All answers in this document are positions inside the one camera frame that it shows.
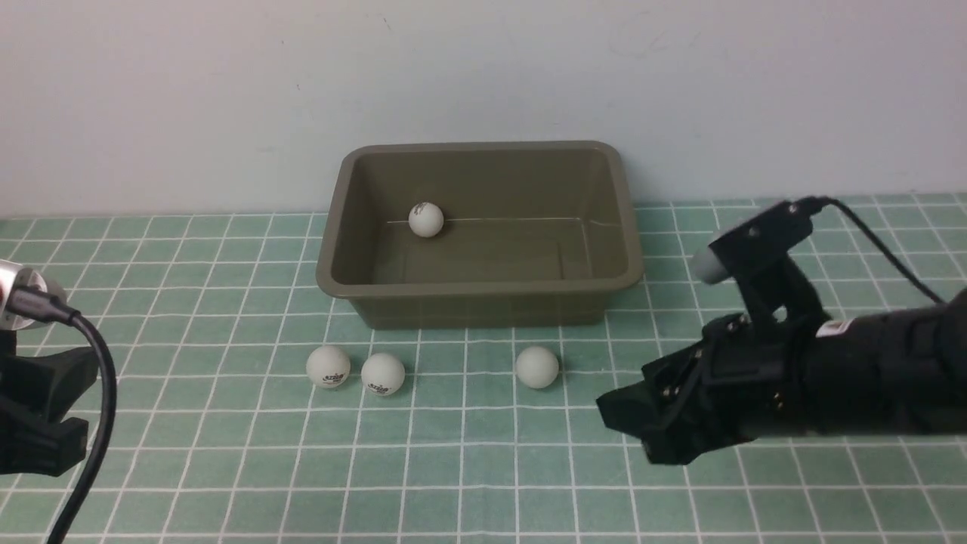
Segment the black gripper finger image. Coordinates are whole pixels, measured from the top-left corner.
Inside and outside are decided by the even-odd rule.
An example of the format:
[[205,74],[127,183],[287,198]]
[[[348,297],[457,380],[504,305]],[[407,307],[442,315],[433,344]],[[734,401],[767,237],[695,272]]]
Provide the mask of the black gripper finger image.
[[58,422],[96,382],[99,358],[93,348],[45,356],[3,354],[1,372],[3,411]]
[[2,416],[1,474],[58,478],[85,459],[87,443],[88,423],[79,418],[50,423]]

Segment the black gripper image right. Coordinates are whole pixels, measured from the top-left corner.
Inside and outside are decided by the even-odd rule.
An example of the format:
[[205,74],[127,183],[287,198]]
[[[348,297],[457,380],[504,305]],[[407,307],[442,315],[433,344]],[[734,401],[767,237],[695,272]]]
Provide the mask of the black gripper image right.
[[688,465],[755,440],[783,409],[790,352],[809,325],[763,336],[748,317],[715,318],[699,341],[643,365],[641,382],[598,396],[602,424],[639,440],[653,465]]

